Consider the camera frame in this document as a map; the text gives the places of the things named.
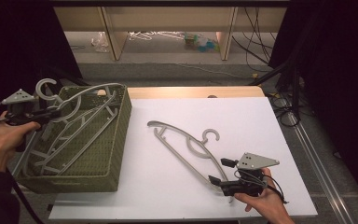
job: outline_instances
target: gray floor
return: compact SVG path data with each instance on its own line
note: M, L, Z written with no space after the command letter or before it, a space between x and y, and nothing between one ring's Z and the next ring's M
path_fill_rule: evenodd
M204 34L214 39L213 34ZM96 52L90 44L96 33L67 33L67 37L76 60L79 64L84 80L89 84L101 82L120 82L129 87L141 86L238 86L247 85L252 76L262 76L268 71L259 60L246 55L235 42L232 42L228 61L220 60L217 51L199 52L196 49L186 48L183 40L163 35L151 35L151 40L135 38L128 40L122 57L112 62L109 53ZM245 47L248 42L243 34L235 34L236 39ZM263 42L273 46L271 34L263 34ZM250 45L250 50L259 57L265 57L261 48L256 44ZM265 93L276 92L274 84L278 77L262 84ZM319 120L312 116L309 107L301 108L301 126L307 134L311 147L322 162L327 177L337 190L338 198L342 199L348 209L351 221L358 223L358 186L353 180L345 164L333 156L334 146L330 142ZM318 173L307 156L304 143L298 137L297 128L282 127L283 135L296 161L299 172L302 174L306 187L318 211L317 217L294 217L296 223L344 223L340 222L337 213L329 201L329 194L325 192ZM47 223L48 205L53 204L56 195L36 195L27 191L26 196L36 213ZM264 218L242 220L241 223L266 223ZM21 209L21 223L33 223L30 216Z

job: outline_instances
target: cabinet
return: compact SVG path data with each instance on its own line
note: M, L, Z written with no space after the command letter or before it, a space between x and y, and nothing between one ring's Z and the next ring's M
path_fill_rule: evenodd
M233 32L277 33L285 7L55 7L64 31L104 31L112 60L119 60L130 31L216 32L228 60Z

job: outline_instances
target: white table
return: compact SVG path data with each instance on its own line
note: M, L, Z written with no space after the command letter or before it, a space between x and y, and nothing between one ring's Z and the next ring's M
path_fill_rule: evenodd
M316 216L310 195L297 170L274 113L265 97L131 99L132 112L117 192L59 194L50 219L59 221L195 221L260 217L245 204L213 191L178 160L154 135L150 120L180 128L201 140L221 158L239 160L244 152L280 161L270 167L289 204L290 216ZM199 159L185 138L167 130L167 141L204 175L221 177L209 160ZM235 169L223 167L228 179Z

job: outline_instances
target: green storage bin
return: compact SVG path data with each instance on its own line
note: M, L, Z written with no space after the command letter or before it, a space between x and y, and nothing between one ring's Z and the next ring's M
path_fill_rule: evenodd
M83 86L63 87L59 96L63 100L67 100L88 88ZM81 104L76 114L68 119L68 122L72 122L72 125L64 134L61 135L65 123L51 122L48 124L41 137L36 140L34 148L28 154L25 167L21 168L16 176L16 180L20 184L35 193L108 192L117 190L124 144L131 116L131 100L125 86L113 85L109 86L108 90L117 93L112 103L107 106L108 108L104 107L96 115L89 113L84 116L83 121L76 119L78 115L90 112L92 109L98 109L109 97L97 95L96 91L82 95ZM62 113L66 115L74 111L76 102L71 101L62 109ZM116 116L106 124L113 117L111 112L115 110L117 111ZM79 131L80 124L92 116L92 121ZM78 132L77 136L65 143L65 139L75 132ZM56 148L60 148L62 145L64 147L57 151L51 150L50 146L53 144ZM57 154L50 161L44 161L46 155L52 153ZM65 166L74 158L76 159L70 166Z

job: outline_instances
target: hand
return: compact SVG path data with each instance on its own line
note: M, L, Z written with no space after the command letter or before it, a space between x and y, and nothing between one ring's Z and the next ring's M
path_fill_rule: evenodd
M268 168L263 168L262 171L264 175L271 176L271 171ZM267 178L267 183L273 188L276 188L270 178ZM252 208L254 208L261 216L265 217L273 224L295 223L289 217L281 197L271 189L264 189L258 197L252 197L245 193L236 193L234 197L237 200L246 203L246 212L249 212Z
M0 122L0 171L4 172L7 163L14 157L16 147L23 141L24 135L40 128L40 124L29 122L19 126L10 126Z

